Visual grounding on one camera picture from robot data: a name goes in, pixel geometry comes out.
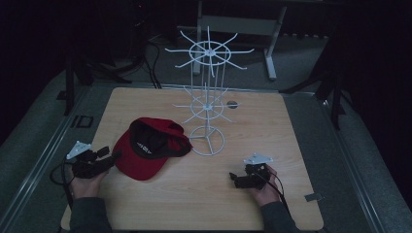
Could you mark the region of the black metal stand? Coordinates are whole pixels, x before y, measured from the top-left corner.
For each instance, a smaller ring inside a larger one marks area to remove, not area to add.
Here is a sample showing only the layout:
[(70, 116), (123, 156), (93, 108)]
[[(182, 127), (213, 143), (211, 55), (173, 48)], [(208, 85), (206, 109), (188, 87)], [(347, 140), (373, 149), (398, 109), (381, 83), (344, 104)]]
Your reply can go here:
[(332, 95), (330, 120), (336, 130), (339, 126), (341, 90), (343, 85), (344, 53), (340, 46), (344, 39), (342, 33), (336, 30), (328, 39), (320, 57), (315, 63), (309, 78), (292, 87), (281, 89), (280, 93), (293, 94), (313, 83), (320, 82), (315, 97), (325, 102)]
[(57, 95), (58, 100), (65, 101), (64, 114), (68, 116), (74, 107), (75, 78), (82, 85), (91, 85), (93, 79), (87, 66), (87, 57), (76, 49), (69, 49), (65, 55), (65, 89)]

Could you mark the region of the red baseball cap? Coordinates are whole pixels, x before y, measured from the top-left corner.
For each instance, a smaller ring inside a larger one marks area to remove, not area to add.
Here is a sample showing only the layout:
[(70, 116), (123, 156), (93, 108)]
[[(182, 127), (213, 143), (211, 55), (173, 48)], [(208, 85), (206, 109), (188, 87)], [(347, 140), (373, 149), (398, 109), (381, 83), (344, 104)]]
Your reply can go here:
[(147, 181), (170, 157), (182, 157), (192, 145), (184, 128), (170, 119), (139, 117), (116, 142), (117, 168), (136, 181)]

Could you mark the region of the person's right hand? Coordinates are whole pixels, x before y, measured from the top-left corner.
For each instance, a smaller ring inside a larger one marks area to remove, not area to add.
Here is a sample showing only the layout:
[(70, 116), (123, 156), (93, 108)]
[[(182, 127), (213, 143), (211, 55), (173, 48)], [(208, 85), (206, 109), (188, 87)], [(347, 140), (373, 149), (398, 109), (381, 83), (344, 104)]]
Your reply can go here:
[(275, 183), (277, 172), (269, 165), (267, 165), (267, 169), (271, 174), (269, 182), (262, 189), (248, 189), (249, 193), (260, 207), (281, 201), (280, 195), (277, 192), (277, 184)]

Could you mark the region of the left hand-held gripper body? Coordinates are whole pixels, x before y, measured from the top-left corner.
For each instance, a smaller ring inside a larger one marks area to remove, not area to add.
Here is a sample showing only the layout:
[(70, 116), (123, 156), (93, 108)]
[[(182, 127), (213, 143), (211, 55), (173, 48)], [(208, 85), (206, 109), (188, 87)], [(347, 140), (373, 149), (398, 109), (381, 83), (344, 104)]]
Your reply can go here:
[(80, 141), (77, 141), (66, 154), (67, 159), (74, 159), (73, 175), (81, 179), (91, 179), (113, 167), (110, 156), (110, 154), (98, 156), (96, 151), (91, 150), (91, 144)]

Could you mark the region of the person's left hand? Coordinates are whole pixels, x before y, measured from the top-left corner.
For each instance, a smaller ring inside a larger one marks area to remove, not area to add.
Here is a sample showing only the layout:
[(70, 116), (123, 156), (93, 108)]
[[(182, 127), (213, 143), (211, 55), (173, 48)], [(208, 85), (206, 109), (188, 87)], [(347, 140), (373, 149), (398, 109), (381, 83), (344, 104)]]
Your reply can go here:
[(96, 197), (99, 193), (101, 182), (108, 174), (109, 171), (104, 171), (91, 179), (75, 177), (70, 183), (73, 197), (75, 199)]

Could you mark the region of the metal floor rail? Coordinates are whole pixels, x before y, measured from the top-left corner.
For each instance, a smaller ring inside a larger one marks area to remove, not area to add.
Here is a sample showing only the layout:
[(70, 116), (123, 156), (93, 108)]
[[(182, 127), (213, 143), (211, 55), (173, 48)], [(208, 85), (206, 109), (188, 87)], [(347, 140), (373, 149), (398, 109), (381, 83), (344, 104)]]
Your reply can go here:
[(318, 100), (318, 104), (321, 107), (323, 116), (326, 118), (326, 122), (331, 127), (334, 140), (336, 141), (340, 151), (343, 155), (343, 163), (347, 173), (347, 176), (351, 182), (353, 190), (358, 198), (360, 207), (369, 225), (372, 233), (386, 233), (385, 227), (379, 218), (374, 205), (369, 197), (366, 186), (361, 178), (361, 173), (355, 163), (353, 156), (351, 155), (348, 146), (342, 136), (340, 130), (338, 130), (334, 123), (331, 121), (331, 104), (327, 100)]
[(0, 147), (0, 233), (55, 233), (66, 209), (61, 187), (50, 181), (50, 170), (71, 147), (69, 125), (89, 93), (78, 90), (75, 107), (65, 115), (65, 103), (55, 90), (43, 92), (5, 145)]

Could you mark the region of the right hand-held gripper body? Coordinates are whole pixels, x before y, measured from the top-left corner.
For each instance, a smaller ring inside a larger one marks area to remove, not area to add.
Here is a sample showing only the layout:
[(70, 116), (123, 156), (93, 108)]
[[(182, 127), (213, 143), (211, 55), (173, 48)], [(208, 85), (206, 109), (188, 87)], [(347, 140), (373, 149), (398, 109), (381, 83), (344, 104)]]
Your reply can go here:
[(272, 157), (253, 153), (244, 160), (246, 175), (239, 177), (238, 182), (244, 183), (247, 188), (262, 189), (270, 180), (270, 172), (266, 165), (272, 161)]

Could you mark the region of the black rectangular bracket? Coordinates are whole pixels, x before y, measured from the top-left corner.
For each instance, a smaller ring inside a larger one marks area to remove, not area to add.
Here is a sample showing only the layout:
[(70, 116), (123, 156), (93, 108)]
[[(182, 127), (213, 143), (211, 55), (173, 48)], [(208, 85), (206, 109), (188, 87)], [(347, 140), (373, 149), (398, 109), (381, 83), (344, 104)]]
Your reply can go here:
[(75, 116), (71, 122), (71, 128), (90, 128), (93, 124), (93, 116)]

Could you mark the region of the grey tape strip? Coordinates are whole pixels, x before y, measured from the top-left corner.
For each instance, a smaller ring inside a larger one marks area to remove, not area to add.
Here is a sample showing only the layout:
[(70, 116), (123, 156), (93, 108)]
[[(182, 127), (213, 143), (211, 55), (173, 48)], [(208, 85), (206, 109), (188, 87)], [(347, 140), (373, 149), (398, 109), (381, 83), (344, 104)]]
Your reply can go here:
[(314, 192), (314, 193), (305, 195), (304, 198), (307, 202), (311, 202), (311, 201), (321, 201), (324, 199), (324, 196), (321, 193)]

